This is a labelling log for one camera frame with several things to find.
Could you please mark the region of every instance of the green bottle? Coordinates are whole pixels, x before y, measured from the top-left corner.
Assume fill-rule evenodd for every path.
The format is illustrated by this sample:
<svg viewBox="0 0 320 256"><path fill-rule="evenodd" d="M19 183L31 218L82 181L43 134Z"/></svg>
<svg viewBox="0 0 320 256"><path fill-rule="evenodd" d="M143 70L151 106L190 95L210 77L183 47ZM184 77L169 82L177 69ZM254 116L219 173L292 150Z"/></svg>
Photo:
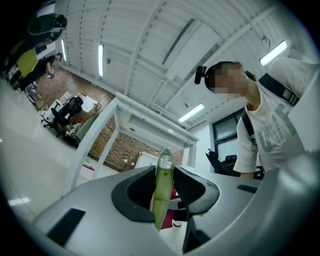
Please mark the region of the green bottle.
<svg viewBox="0 0 320 256"><path fill-rule="evenodd" d="M170 148L165 147L159 156L155 171L155 190L151 211L155 218L155 227L160 230L165 220L174 185L175 158Z"/></svg>

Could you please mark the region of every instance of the white floor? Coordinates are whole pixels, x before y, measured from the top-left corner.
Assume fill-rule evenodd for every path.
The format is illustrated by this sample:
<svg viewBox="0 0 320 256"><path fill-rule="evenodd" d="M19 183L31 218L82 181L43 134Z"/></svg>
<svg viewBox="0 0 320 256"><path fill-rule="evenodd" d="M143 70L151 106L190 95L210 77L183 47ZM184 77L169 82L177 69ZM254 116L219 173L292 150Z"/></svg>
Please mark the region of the white floor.
<svg viewBox="0 0 320 256"><path fill-rule="evenodd" d="M0 78L0 182L14 213L31 222L61 198L66 172L76 149L67 146L40 123L35 107ZM97 162L89 158L93 168ZM102 166L98 178L118 172ZM82 167L77 186L88 182L93 171ZM160 231L178 255L187 224Z"/></svg>

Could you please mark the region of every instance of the gray plastic surface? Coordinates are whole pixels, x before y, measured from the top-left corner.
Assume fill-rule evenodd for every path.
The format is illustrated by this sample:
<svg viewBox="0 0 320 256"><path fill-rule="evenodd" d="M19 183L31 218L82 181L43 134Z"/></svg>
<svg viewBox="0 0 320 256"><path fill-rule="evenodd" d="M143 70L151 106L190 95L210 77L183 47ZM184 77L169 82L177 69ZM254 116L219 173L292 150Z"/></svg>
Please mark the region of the gray plastic surface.
<svg viewBox="0 0 320 256"><path fill-rule="evenodd" d="M211 239L187 255L273 255L297 231L319 199L319 162L319 153L306 153L288 161L282 170L269 171L261 184L259 180L246 181L190 168L189 171L215 183L220 197L208 212L193 217L195 228ZM65 245L76 254L175 255L153 223L128 220L111 201L111 191L118 182L143 170L84 183L41 213L34 225L46 234L65 212L76 208L86 214ZM237 189L238 185L258 190L253 194ZM37 239L48 240L39 234ZM51 254L59 255L52 251L54 246L50 249Z"/></svg>
<svg viewBox="0 0 320 256"><path fill-rule="evenodd" d="M179 197L171 199L169 202L168 210L185 210L186 209L185 207L183 208L178 207L178 203L180 202L181 202L181 199Z"/></svg>

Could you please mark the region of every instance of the ceiling light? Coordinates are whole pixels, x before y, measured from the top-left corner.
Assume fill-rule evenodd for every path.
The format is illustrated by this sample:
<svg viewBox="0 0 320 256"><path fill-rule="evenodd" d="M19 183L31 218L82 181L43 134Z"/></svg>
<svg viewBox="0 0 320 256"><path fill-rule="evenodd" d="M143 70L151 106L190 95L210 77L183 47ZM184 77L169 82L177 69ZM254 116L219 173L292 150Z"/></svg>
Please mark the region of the ceiling light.
<svg viewBox="0 0 320 256"><path fill-rule="evenodd" d="M64 61L66 62L67 58L66 58L66 52L65 52L65 42L63 39L61 40L61 45L62 45L63 58L64 58Z"/></svg>
<svg viewBox="0 0 320 256"><path fill-rule="evenodd" d="M104 69L103 69L103 55L104 55L104 46L99 44L98 46L98 66L99 66L99 75L101 77L104 76Z"/></svg>
<svg viewBox="0 0 320 256"><path fill-rule="evenodd" d="M285 49L288 48L287 42L282 41L276 48L270 51L266 56L259 59L259 62L262 67L267 65L270 61L272 61L275 57L277 57L280 53L282 53Z"/></svg>
<svg viewBox="0 0 320 256"><path fill-rule="evenodd" d="M193 115L195 115L196 113L198 113L199 111L203 110L205 108L205 106L203 104L199 104L198 106L196 106L194 109L192 109L190 112L188 112L187 114L185 114L183 117L181 117L179 119L179 122L184 122L185 120L187 120L188 118L192 117Z"/></svg>
<svg viewBox="0 0 320 256"><path fill-rule="evenodd" d="M8 201L10 206L22 205L28 202L30 202L30 199L28 197L23 197L23 198L18 198L18 199L13 199Z"/></svg>

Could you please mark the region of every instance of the office chair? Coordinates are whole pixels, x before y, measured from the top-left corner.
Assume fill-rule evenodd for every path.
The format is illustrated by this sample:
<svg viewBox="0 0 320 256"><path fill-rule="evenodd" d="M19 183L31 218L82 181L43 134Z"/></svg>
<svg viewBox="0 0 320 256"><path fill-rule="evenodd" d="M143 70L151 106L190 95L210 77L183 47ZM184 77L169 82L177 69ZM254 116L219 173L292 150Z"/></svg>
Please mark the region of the office chair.
<svg viewBox="0 0 320 256"><path fill-rule="evenodd" d="M222 162L222 167L226 171L226 175L240 177L241 173L234 171L234 166L237 161L237 155L227 155L225 160Z"/></svg>
<svg viewBox="0 0 320 256"><path fill-rule="evenodd" d="M82 111L81 105L83 103L84 102L80 97L72 97L59 111L56 111L55 108L51 108L54 116L53 121L49 122L46 119L41 120L41 123L43 121L47 123L43 127L54 129L56 132L56 137L59 137L62 134L59 127L67 126L70 122L70 119Z"/></svg>
<svg viewBox="0 0 320 256"><path fill-rule="evenodd" d="M209 150L209 154L205 153L205 155L208 158L212 167L214 168L214 173L228 175L218 159L219 157L218 154L216 152L211 151L210 148L208 148L208 150Z"/></svg>

